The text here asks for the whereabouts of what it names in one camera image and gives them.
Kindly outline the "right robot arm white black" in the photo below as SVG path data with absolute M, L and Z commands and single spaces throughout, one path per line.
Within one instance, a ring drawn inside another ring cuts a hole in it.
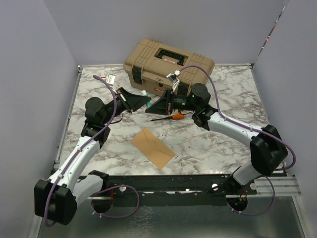
M 272 125 L 259 127 L 226 117 L 209 104 L 210 93 L 197 83 L 189 95 L 176 95 L 166 89 L 163 95 L 146 109 L 146 113 L 169 116 L 172 111 L 193 111 L 192 120 L 208 131 L 224 134 L 250 148 L 251 160 L 236 169 L 227 182 L 228 190 L 238 194 L 247 183 L 259 176 L 270 176 L 287 157 L 277 129 Z

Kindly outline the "brown paper envelope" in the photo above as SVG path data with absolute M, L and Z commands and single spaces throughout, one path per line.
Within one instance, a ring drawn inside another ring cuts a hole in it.
M 175 156 L 175 153 L 147 128 L 138 132 L 131 139 L 131 143 L 160 170 Z

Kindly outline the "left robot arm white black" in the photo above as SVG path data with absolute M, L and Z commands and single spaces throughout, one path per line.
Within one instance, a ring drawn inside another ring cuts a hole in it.
M 88 197 L 108 193 L 107 174 L 92 171 L 84 179 L 79 179 L 81 173 L 107 141 L 109 125 L 114 117 L 124 111 L 135 112 L 151 100 L 148 96 L 132 94 L 122 87 L 112 95 L 113 100 L 107 104 L 98 97 L 87 100 L 86 120 L 75 148 L 56 172 L 35 184 L 35 215 L 46 222 L 68 225 L 78 206 Z

